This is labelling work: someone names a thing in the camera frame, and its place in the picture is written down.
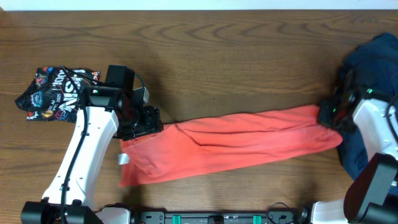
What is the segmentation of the navy blue garment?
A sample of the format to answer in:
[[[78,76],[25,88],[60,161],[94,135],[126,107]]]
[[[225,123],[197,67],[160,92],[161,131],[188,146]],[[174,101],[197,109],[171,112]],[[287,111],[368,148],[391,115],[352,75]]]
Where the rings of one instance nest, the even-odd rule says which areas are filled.
[[[360,85],[380,90],[391,98],[397,95],[397,37],[385,33],[360,45],[343,61],[338,77],[345,81],[351,72]],[[340,161],[349,176],[356,180],[368,164],[366,147],[357,128],[340,131],[343,142],[337,147]]]

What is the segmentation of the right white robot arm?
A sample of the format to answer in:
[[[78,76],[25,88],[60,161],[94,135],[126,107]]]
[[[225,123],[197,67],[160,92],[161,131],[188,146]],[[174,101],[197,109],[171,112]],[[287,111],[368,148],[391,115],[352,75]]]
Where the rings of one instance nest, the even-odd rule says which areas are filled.
[[[397,186],[397,121],[393,100],[372,88],[344,93],[330,111],[330,121],[339,128],[345,121],[358,128],[369,162],[351,184],[345,197],[315,202],[309,222],[318,224],[397,224],[397,197],[389,194]]]

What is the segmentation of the orange printed t-shirt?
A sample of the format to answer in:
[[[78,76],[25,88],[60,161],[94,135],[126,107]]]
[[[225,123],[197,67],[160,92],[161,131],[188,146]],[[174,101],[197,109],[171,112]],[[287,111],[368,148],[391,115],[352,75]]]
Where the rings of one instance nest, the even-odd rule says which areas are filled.
[[[238,113],[167,124],[164,130],[121,142],[129,157],[120,186],[154,184],[334,148],[341,135],[317,121],[315,105]]]

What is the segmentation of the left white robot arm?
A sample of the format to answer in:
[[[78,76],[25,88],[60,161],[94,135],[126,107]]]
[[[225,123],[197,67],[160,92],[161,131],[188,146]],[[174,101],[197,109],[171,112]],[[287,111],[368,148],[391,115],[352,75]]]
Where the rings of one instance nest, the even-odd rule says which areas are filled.
[[[41,201],[26,202],[22,223],[134,223],[132,210],[115,204],[94,211],[96,180],[112,138],[123,141],[163,129],[157,108],[141,87],[91,86],[82,92],[72,139]]]

